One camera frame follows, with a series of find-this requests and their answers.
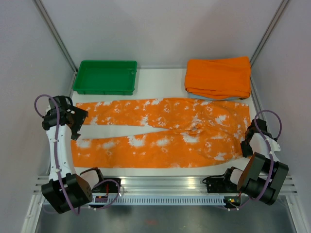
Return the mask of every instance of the orange cloth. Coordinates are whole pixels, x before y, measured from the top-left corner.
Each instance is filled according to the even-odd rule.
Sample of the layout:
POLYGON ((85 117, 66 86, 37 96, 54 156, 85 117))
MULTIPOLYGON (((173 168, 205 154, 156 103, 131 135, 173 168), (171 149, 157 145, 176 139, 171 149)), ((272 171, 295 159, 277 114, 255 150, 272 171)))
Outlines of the orange cloth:
POLYGON ((248 98, 251 67, 248 57, 222 60, 190 60, 185 90, 215 100, 248 98))
POLYGON ((246 104, 171 98, 78 103, 86 125, 131 125, 167 131, 71 141, 79 167, 170 168, 225 163, 242 156, 250 124, 246 104))

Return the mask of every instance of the light blue cloth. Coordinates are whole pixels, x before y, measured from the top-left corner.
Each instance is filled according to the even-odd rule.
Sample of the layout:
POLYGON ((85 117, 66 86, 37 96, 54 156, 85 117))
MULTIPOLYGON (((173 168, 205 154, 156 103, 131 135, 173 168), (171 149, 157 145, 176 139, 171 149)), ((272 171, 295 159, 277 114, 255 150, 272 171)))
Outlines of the light blue cloth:
MULTIPOLYGON (((215 99, 211 99, 211 98, 207 98, 207 97, 204 97, 204 96, 195 95, 193 93, 189 93, 189 98, 190 99, 200 99, 200 100, 215 101, 215 99)), ((227 99, 222 99, 222 100, 230 101, 230 100, 237 100, 237 99, 238 99, 238 97, 229 97, 227 99)))

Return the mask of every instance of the gray wall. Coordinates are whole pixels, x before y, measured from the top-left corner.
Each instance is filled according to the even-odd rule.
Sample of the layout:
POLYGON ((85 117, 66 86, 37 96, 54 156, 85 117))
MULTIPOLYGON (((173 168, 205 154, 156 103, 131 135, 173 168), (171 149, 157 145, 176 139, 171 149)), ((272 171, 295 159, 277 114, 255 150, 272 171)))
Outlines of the gray wall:
MULTIPOLYGON (((252 68, 264 109, 283 121, 279 139, 306 216, 311 220, 311 1, 291 1, 252 68)), ((277 120, 269 118, 274 135, 277 120)))
POLYGON ((281 0, 43 0, 76 66, 251 57, 281 0))
POLYGON ((34 99, 66 93, 72 73, 33 2, 1 1, 0 232, 20 232, 36 177, 47 168, 48 141, 34 99))

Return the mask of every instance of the green tray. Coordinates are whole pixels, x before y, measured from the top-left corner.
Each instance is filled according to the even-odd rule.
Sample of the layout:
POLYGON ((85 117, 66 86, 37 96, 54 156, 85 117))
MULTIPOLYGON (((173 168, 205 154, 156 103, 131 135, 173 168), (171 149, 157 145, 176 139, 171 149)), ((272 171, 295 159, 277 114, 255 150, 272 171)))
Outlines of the green tray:
POLYGON ((85 95, 132 95, 136 61, 82 61, 73 90, 85 95))

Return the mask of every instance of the white tabletop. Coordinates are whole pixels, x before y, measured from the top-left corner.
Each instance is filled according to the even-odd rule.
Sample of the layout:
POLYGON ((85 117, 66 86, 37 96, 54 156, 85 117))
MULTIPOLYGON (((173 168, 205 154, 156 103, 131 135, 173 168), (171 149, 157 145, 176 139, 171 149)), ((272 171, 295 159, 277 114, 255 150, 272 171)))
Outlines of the white tabletop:
MULTIPOLYGON (((79 95, 74 92, 74 104, 82 102, 99 102, 112 100, 141 100, 153 98, 187 98, 188 93, 184 88, 186 69, 140 69, 136 74, 135 91, 132 96, 110 95, 79 95)), ((237 100, 248 104, 250 119, 256 114, 253 101, 237 100)), ((108 138, 130 136, 142 133, 158 132, 164 129, 139 126, 114 126, 114 125, 83 125, 80 134, 82 138, 108 138)), ((101 168, 104 176, 195 176, 195 175, 220 175, 227 168, 235 166, 244 169, 249 159, 241 158, 221 165, 198 168, 101 168)), ((86 170, 86 167, 76 167, 77 173, 86 170)))

